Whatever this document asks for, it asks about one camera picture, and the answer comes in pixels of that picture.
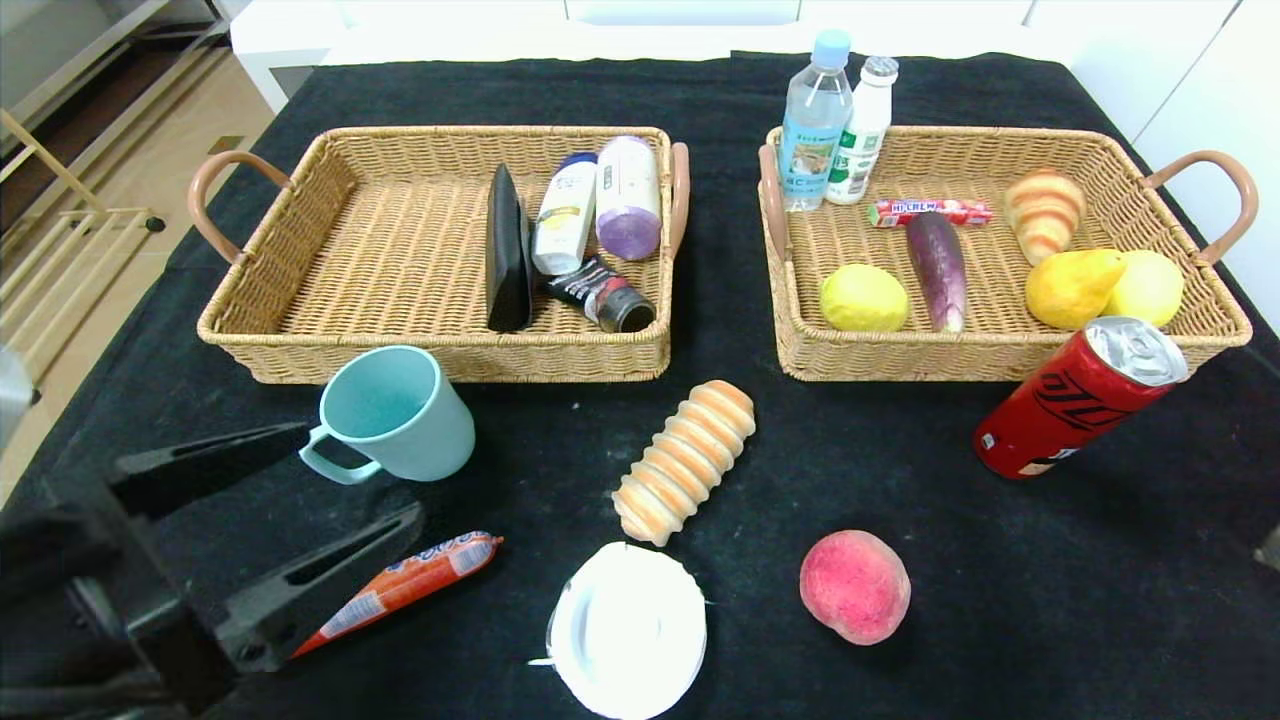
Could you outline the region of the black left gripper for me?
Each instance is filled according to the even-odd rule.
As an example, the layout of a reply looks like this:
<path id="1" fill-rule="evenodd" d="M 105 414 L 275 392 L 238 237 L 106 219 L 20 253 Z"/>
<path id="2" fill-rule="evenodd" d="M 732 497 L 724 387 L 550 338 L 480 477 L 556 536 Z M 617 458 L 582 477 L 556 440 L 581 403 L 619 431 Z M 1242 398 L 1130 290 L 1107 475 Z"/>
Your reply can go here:
<path id="1" fill-rule="evenodd" d="M 239 430 L 116 460 L 106 479 L 54 498 L 41 512 L 58 607 L 58 641 L 42 678 L 55 714 L 109 716 L 169 707 L 197 715 L 236 685 L 236 670 L 274 673 L 422 527 L 411 503 L 266 573 L 227 601 L 218 639 L 150 543 L 155 521 L 291 456 L 302 421 Z"/>

